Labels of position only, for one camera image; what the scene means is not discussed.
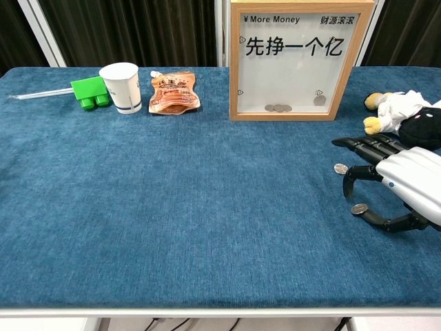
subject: robotic hand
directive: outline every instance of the robotic hand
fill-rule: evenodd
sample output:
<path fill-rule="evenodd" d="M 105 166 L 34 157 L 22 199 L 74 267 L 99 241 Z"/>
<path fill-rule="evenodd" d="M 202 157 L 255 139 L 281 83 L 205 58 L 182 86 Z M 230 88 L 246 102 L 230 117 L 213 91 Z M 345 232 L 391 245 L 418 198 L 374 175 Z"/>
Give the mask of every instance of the robotic hand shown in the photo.
<path fill-rule="evenodd" d="M 343 194 L 351 198 L 356 179 L 380 181 L 410 211 L 397 219 L 385 219 L 361 203 L 352 214 L 387 232 L 423 230 L 431 226 L 441 231 L 441 157 L 424 148 L 408 149 L 401 143 L 375 134 L 357 139 L 333 140 L 336 146 L 349 148 L 371 165 L 353 166 L 343 179 Z"/>

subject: wooden box frame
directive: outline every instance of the wooden box frame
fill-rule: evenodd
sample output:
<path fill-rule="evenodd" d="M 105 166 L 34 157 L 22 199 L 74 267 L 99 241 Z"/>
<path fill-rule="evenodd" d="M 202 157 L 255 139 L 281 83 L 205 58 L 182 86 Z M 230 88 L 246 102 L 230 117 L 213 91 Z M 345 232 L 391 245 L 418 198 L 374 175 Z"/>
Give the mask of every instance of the wooden box frame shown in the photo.
<path fill-rule="evenodd" d="M 363 34 L 367 28 L 369 17 L 373 9 L 373 0 L 231 0 L 231 48 L 230 48 L 230 109 L 229 117 L 232 121 L 333 121 L 337 115 L 343 92 L 355 63 L 357 52 L 360 49 Z M 343 60 L 336 89 L 329 105 L 328 113 L 323 112 L 293 112 L 293 113 L 264 113 L 238 112 L 238 84 L 239 84 L 239 36 L 240 18 L 242 14 L 250 13 L 351 13 L 358 14 L 358 20 L 353 29 L 346 57 Z"/>

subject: blue fabric surface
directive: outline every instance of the blue fabric surface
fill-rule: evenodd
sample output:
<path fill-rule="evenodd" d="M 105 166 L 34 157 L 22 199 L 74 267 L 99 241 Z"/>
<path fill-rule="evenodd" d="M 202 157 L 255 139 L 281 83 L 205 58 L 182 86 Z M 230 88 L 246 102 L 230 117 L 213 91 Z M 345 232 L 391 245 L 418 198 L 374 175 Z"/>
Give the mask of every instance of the blue fabric surface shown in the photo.
<path fill-rule="evenodd" d="M 181 68 L 156 68 L 163 72 Z M 0 307 L 436 307 L 441 234 L 387 234 L 351 216 L 406 213 L 380 183 L 342 195 L 331 140 L 363 135 L 374 91 L 440 98 L 441 69 L 355 68 L 333 122 L 231 122 L 226 68 L 187 68 L 202 108 L 80 109 L 98 68 L 16 68 L 0 79 Z"/>

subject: cable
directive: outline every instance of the cable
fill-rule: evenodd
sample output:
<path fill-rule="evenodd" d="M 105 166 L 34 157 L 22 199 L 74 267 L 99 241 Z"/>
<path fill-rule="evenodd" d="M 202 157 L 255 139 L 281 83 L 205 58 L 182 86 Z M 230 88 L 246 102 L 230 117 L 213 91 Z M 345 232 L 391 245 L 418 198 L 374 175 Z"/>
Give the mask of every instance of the cable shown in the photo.
<path fill-rule="evenodd" d="M 182 325 L 186 324 L 190 319 L 186 319 L 184 322 L 182 322 L 181 324 L 179 324 L 178 326 L 175 326 L 174 328 L 172 328 L 170 331 L 175 331 L 177 329 L 179 329 Z"/>
<path fill-rule="evenodd" d="M 153 323 L 155 321 L 158 321 L 158 319 L 152 319 L 152 321 L 150 322 L 150 324 L 144 329 L 144 331 L 148 331 L 150 329 L 150 327 L 153 325 Z"/>
<path fill-rule="evenodd" d="M 347 324 L 347 322 L 349 322 L 351 318 L 352 317 L 343 317 L 340 321 L 340 324 L 337 325 L 337 328 L 335 328 L 334 331 L 342 331 L 343 327 Z"/>
<path fill-rule="evenodd" d="M 239 323 L 240 319 L 237 319 L 235 324 L 233 324 L 233 326 L 228 330 L 228 331 L 233 331 L 234 328 L 236 327 L 237 323 Z"/>
<path fill-rule="evenodd" d="M 185 328 L 185 331 L 192 330 L 193 327 L 198 323 L 199 319 L 190 319 L 190 322 L 188 323 L 187 327 Z"/>

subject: white table edge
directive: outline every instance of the white table edge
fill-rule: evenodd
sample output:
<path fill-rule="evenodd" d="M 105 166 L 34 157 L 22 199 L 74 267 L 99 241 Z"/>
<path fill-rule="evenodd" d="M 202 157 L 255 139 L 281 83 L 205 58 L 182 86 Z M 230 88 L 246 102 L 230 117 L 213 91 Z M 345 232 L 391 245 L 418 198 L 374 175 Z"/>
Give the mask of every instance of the white table edge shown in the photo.
<path fill-rule="evenodd" d="M 62 308 L 0 309 L 0 318 L 12 317 L 158 317 L 158 318 L 282 318 L 282 317 L 438 316 L 439 308 Z"/>

